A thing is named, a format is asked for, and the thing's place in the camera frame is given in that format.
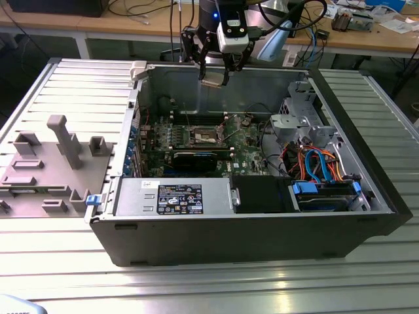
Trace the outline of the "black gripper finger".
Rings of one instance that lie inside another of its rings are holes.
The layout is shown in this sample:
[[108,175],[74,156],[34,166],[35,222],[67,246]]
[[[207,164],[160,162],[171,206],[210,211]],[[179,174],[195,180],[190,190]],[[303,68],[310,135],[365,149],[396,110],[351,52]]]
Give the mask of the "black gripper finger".
[[210,38],[206,37],[204,43],[196,43],[195,40],[198,39],[196,32],[196,28],[184,27],[181,32],[181,42],[184,49],[184,60],[198,66],[198,80],[203,80],[206,75],[206,56],[209,51]]
[[239,59],[236,59],[236,57],[238,57],[237,54],[222,53],[222,59],[225,66],[223,81],[221,83],[222,86],[226,86],[228,84],[231,73],[235,71],[240,72],[243,69],[251,53],[253,52],[254,46],[255,41],[250,41],[249,44],[246,46],[245,50],[240,53]]

